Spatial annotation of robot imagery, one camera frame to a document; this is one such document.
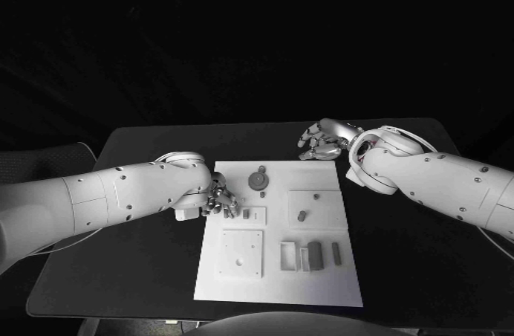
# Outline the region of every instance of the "black table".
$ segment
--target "black table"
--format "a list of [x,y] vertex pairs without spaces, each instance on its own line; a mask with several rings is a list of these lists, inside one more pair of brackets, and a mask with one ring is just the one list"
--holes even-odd
[[[200,153],[210,169],[215,161],[297,160],[296,140],[312,123],[120,128],[93,169],[152,161],[175,151]],[[440,152],[457,154],[430,118],[348,123],[365,130],[397,126]],[[344,177],[346,170],[344,153],[336,174],[364,308],[194,301],[205,222],[177,222],[168,209],[51,254],[28,314],[217,320],[260,311],[308,311],[393,327],[514,329],[514,262],[473,226],[411,203],[400,192],[384,196],[357,186]]]

